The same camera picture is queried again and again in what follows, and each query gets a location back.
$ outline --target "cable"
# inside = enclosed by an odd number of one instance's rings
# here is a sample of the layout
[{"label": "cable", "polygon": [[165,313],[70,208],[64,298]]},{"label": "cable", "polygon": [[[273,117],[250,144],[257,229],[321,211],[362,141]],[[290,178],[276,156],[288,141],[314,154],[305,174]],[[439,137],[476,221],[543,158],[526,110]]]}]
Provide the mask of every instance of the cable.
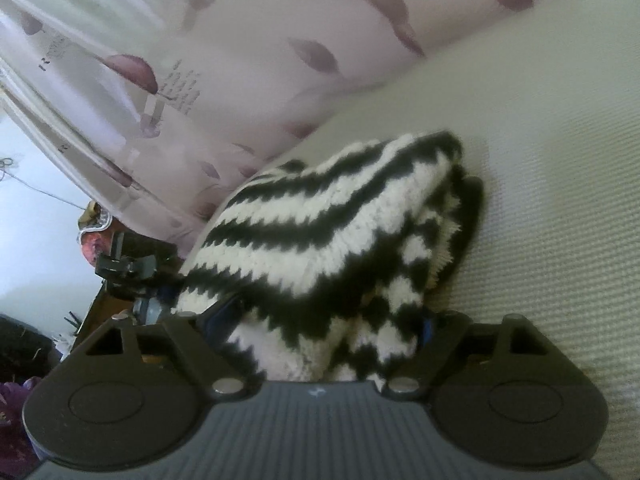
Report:
[{"label": "cable", "polygon": [[22,184],[23,186],[28,187],[31,190],[37,191],[38,193],[42,193],[43,195],[50,196],[51,198],[55,198],[56,200],[59,200],[60,202],[63,202],[65,204],[72,205],[73,207],[77,207],[81,211],[85,210],[84,207],[80,207],[79,205],[74,204],[73,202],[69,202],[69,200],[65,200],[64,198],[60,198],[59,196],[56,196],[56,195],[51,194],[51,193],[49,193],[47,191],[43,191],[41,189],[38,189],[37,187],[33,187],[31,184],[27,184],[21,178],[18,178],[14,174],[9,173],[6,170],[6,168],[12,166],[13,164],[14,164],[14,160],[10,156],[7,156],[5,158],[0,158],[0,173],[2,173],[2,175],[0,176],[0,182],[2,182],[4,180],[4,178],[5,178],[5,176],[8,175],[12,179],[17,180],[18,182],[20,182],[20,184]]}]

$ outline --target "curtain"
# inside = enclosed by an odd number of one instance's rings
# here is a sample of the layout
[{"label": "curtain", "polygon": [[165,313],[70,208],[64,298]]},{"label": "curtain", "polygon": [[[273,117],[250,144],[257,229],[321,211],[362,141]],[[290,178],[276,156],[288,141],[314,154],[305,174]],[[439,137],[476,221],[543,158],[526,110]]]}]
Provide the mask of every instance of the curtain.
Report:
[{"label": "curtain", "polygon": [[351,98],[541,1],[0,0],[0,100],[88,195],[185,253]]}]

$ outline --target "purple fabric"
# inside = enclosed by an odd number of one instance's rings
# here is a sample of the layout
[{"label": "purple fabric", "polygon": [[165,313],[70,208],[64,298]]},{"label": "purple fabric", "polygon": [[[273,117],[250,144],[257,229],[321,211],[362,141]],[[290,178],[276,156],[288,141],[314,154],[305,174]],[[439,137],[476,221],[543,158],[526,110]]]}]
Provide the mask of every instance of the purple fabric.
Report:
[{"label": "purple fabric", "polygon": [[22,406],[38,382],[0,383],[0,476],[20,478],[38,463],[22,425]]}]

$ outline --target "white wall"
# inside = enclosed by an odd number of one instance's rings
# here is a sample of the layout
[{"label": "white wall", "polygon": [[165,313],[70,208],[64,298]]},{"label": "white wall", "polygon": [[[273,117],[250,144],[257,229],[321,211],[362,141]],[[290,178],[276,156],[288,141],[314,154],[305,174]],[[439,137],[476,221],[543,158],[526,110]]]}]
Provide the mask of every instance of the white wall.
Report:
[{"label": "white wall", "polygon": [[[0,109],[0,158],[9,171],[39,189],[83,208],[89,197],[46,158]],[[76,242],[82,211],[24,187],[0,182],[0,314],[46,335],[72,332],[71,310],[82,319],[101,279]]]}]

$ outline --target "white logo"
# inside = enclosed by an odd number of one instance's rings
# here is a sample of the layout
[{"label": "white logo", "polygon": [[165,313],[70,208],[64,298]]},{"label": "white logo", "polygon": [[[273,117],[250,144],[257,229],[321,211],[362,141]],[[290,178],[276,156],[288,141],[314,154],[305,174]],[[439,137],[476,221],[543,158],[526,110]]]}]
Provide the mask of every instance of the white logo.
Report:
[{"label": "white logo", "polygon": [[309,390],[309,395],[312,397],[315,397],[316,399],[318,397],[324,396],[325,394],[326,394],[326,390],[324,388],[321,388],[320,386],[317,386],[313,390]]}]

